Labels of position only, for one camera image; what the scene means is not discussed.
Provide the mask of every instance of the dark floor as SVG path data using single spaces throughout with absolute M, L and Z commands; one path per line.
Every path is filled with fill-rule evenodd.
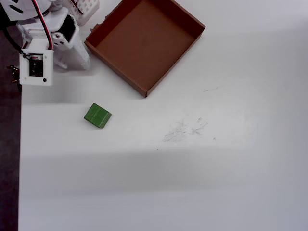
M 16 27 L 8 31 L 21 45 Z M 19 54 L 0 31 L 0 231 L 17 231 L 21 94 L 8 65 L 19 64 Z

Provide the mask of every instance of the cable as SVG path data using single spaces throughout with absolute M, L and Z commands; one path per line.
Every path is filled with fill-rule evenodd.
M 20 54 L 23 54 L 24 52 L 21 50 L 20 46 L 14 41 L 14 39 L 12 39 L 12 37 L 10 36 L 9 32 L 7 31 L 6 28 L 2 29 L 4 32 L 5 37 L 7 38 L 7 40 L 10 42 L 10 44 L 16 49 L 18 50 L 18 52 Z
M 45 30 L 45 33 L 46 33 L 46 36 L 47 36 L 47 39 L 48 39 L 48 42 L 49 42 L 49 47 L 48 49 L 49 50 L 53 50 L 53 43 L 52 43 L 52 39 L 51 39 L 51 34 L 46 26 L 46 23 L 45 23 L 45 20 L 44 20 L 44 17 L 42 15 L 42 12 L 40 11 L 39 7 L 38 7 L 38 4 L 36 2 L 36 0 L 31 0 L 33 5 L 34 5 L 34 8 L 38 14 L 38 17 L 40 19 L 40 22 L 43 24 L 43 28 Z
M 16 49 L 18 50 L 18 52 L 20 54 L 23 55 L 23 58 L 25 59 L 37 59 L 38 57 L 32 54 L 28 54 L 28 53 L 24 53 L 23 50 L 20 48 L 20 46 L 14 41 L 14 39 L 12 39 L 12 37 L 10 36 L 9 32 L 7 31 L 6 28 L 3 28 L 3 33 L 5 35 L 5 37 L 7 38 L 7 40 L 9 41 L 9 43 Z
M 83 12 L 79 9 L 78 7 L 78 0 L 76 0 L 76 3 L 74 2 L 74 0 L 71 0 L 72 4 L 76 7 L 76 9 L 78 10 L 78 12 L 83 15 Z

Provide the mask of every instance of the black wire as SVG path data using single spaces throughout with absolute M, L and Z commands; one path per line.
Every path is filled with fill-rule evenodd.
M 7 38 L 7 40 L 10 42 L 10 44 L 16 49 L 18 50 L 18 52 L 20 54 L 23 54 L 24 52 L 21 50 L 20 46 L 14 41 L 14 39 L 12 39 L 12 37 L 10 36 L 9 32 L 7 31 L 6 28 L 2 29 L 4 32 L 5 37 Z
M 31 0 L 31 1 L 32 1 L 32 4 L 33 4 L 34 8 L 35 8 L 35 11 L 36 11 L 37 14 L 38 14 L 38 17 L 39 17 L 39 19 L 40 19 L 40 22 L 42 23 L 43 28 L 44 28 L 44 30 L 45 30 L 45 33 L 46 33 L 46 36 L 47 36 L 47 39 L 48 39 L 48 42 L 49 42 L 49 47 L 48 47 L 48 49 L 51 50 L 51 48 L 52 48 L 52 40 L 51 40 L 51 37 L 49 36 L 49 32 L 48 32 L 48 30 L 47 30 L 47 27 L 46 27 L 46 24 L 45 24 L 45 22 L 44 22 L 44 19 L 41 17 L 41 14 L 40 14 L 40 11 L 39 11 L 39 7 L 38 7 L 38 5 L 36 4 L 36 2 L 34 2 L 34 0 Z

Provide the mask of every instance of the open box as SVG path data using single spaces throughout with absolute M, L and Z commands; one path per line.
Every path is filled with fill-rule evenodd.
M 174 0 L 122 0 L 85 44 L 147 97 L 204 29 Z

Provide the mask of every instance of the smudge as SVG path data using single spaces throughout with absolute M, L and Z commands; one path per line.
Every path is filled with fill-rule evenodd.
M 172 129 L 165 138 L 164 142 L 178 142 L 185 138 L 186 127 L 187 125 L 184 122 L 176 122 L 178 125 Z

